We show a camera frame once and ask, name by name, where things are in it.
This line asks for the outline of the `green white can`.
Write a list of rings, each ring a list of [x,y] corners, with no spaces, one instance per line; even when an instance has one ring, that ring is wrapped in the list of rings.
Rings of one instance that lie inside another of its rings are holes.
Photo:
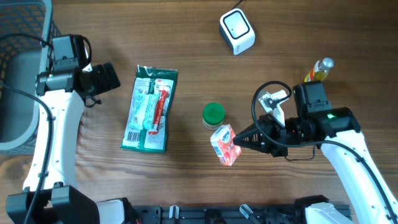
[[[208,103],[202,113],[203,125],[210,130],[217,130],[224,121],[225,110],[219,103]]]

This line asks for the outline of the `green 3M gloves package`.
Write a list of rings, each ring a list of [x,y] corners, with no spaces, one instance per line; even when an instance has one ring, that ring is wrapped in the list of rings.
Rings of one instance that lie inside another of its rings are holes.
[[[178,71],[139,65],[121,149],[163,153]]]

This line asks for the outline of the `yellow oil bottle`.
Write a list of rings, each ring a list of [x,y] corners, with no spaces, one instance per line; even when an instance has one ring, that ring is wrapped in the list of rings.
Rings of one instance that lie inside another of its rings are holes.
[[[326,57],[323,60],[319,60],[315,63],[314,67],[304,78],[304,82],[312,81],[323,81],[329,74],[330,70],[334,66],[332,58]]]

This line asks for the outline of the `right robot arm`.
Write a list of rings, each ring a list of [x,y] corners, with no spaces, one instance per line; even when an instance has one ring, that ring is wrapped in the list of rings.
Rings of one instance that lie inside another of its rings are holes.
[[[305,82],[270,94],[261,85],[251,103],[253,124],[233,139],[237,146],[287,157],[290,148],[313,146],[332,164],[360,223],[397,223],[397,200],[367,149],[361,126],[347,108],[332,108],[322,82]]]

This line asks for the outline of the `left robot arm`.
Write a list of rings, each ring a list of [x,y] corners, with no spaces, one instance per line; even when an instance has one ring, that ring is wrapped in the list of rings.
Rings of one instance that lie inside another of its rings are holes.
[[[75,156],[86,100],[120,86],[111,63],[89,72],[89,40],[76,34],[54,37],[50,70],[37,75],[35,94],[19,93],[39,104],[39,128],[32,166],[22,192],[9,195],[6,213],[14,223],[141,223],[126,197],[94,202],[77,189]]]

